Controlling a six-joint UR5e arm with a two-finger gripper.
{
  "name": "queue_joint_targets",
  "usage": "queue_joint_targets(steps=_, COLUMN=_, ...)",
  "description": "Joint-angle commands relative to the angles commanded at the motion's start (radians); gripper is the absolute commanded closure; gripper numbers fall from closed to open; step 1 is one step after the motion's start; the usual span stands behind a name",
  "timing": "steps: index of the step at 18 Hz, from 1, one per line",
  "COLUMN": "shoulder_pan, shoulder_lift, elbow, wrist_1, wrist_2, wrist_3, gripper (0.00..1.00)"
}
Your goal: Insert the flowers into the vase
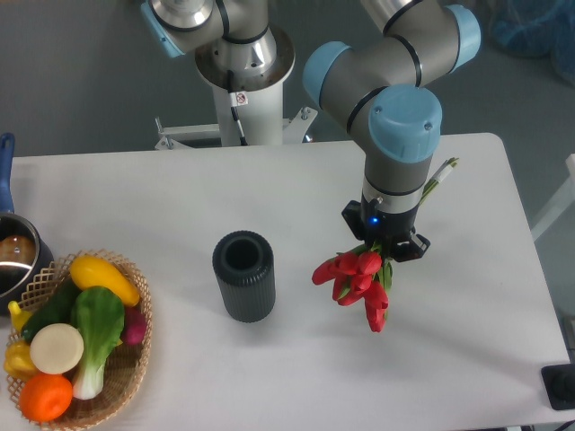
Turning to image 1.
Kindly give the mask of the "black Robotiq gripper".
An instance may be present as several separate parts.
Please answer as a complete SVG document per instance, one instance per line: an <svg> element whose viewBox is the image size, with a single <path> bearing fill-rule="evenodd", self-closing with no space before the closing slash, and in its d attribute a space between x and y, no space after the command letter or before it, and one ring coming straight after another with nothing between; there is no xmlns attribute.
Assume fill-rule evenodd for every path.
<svg viewBox="0 0 575 431"><path fill-rule="evenodd" d="M421 259L430 241L423 235L410 232L419 205L406 196L380 195L360 201L351 200L341 215L354 237L367 245L375 241L395 242L390 257L396 262Z"/></svg>

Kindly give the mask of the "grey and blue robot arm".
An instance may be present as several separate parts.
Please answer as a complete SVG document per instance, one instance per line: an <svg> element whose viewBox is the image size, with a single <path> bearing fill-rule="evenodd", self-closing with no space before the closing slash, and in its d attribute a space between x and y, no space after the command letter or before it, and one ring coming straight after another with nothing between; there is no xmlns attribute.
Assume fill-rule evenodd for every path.
<svg viewBox="0 0 575 431"><path fill-rule="evenodd" d="M442 108L428 84L475 57L479 23L461 5L366 1L381 32L364 49L333 41L305 62L309 97L365 155L360 201L343 217L354 236L386 259L421 258L429 241L414 223ZM295 64L290 38L269 19L265 1L145 1L151 31L171 57L193 54L213 90L221 142L281 142L282 85Z"/></svg>

